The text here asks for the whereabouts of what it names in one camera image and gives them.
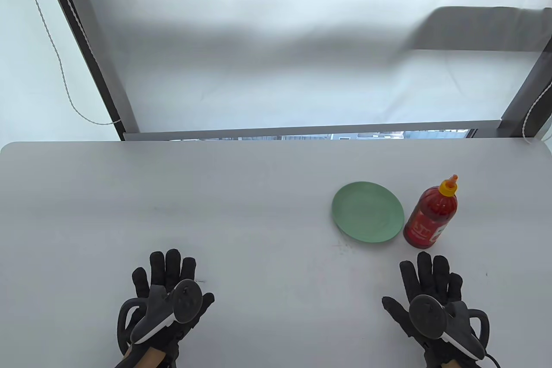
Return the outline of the person's left hand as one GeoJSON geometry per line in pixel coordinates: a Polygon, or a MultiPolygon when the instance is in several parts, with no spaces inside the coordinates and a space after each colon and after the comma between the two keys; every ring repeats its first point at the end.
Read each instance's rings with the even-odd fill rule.
{"type": "Polygon", "coordinates": [[[177,249],[150,255],[151,275],[132,273],[136,295],[126,300],[117,320],[119,368],[174,368],[179,342],[214,303],[195,281],[196,261],[177,249]]]}

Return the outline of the person's right hand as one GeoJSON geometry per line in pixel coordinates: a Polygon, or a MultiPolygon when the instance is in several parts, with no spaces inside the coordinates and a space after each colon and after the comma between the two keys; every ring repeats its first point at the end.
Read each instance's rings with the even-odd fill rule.
{"type": "Polygon", "coordinates": [[[490,324],[487,315],[461,300],[463,279],[450,271],[448,260],[420,252],[417,264],[399,265],[409,309],[392,297],[381,303],[406,335],[424,351],[428,368],[477,368],[487,356],[490,324]]]}

